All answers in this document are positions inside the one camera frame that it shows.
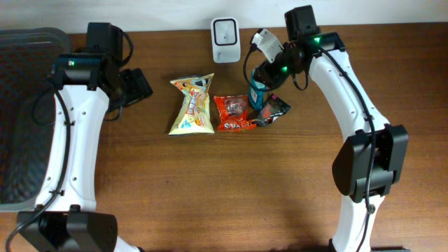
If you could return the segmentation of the blue mouthwash bottle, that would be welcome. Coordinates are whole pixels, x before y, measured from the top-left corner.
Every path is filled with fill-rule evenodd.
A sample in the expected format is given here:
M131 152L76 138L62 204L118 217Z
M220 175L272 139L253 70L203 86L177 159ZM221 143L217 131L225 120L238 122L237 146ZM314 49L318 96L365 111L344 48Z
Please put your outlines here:
M263 108L266 86L254 79L255 70L251 71L251 86L248 93L248 101L251 107L259 111Z

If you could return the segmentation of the black red snack packet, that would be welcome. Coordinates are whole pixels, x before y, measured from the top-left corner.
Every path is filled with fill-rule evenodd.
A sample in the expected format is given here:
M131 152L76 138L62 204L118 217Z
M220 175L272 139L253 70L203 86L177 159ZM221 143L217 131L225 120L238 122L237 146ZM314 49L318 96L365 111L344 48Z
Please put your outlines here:
M265 101L263 108L258 116L252 120L258 127L271 125L278 117L284 116L289 112L291 106L275 94L271 94Z

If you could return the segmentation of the yellow snack bag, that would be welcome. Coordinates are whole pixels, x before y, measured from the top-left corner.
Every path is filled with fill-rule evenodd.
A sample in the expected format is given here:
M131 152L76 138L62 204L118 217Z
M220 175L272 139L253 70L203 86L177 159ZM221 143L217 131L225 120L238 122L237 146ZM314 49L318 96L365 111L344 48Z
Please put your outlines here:
M211 124L209 88L214 74L191 76L171 80L170 83L184 95L181 109L172 125L169 136L187 134L213 134Z

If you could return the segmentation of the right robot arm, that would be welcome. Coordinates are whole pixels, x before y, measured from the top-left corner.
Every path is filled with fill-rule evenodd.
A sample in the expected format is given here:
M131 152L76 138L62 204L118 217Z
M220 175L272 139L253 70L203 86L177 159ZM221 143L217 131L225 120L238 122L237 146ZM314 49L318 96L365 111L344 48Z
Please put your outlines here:
M264 91L280 88L288 77L304 73L324 94L335 115L343 145L332 164L342 195L337 231L330 251L371 251L370 237L379 206L399 182L409 142L403 125L392 126L372 103L356 77L346 46L336 32L321 32L312 6L284 15L288 41L267 29L251 38L250 51L265 61L246 82Z

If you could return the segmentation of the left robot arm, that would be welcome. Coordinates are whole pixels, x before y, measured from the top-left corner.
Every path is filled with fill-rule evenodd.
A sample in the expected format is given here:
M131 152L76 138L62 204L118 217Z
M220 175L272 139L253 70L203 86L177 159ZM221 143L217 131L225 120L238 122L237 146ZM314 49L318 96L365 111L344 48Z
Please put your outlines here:
M38 251L134 251L118 234L116 217L96 210L99 135L117 115L152 95L140 69L128 69L121 28L91 22L86 44L60 55L52 67L55 124L48 168L34 208L17 215L15 234Z

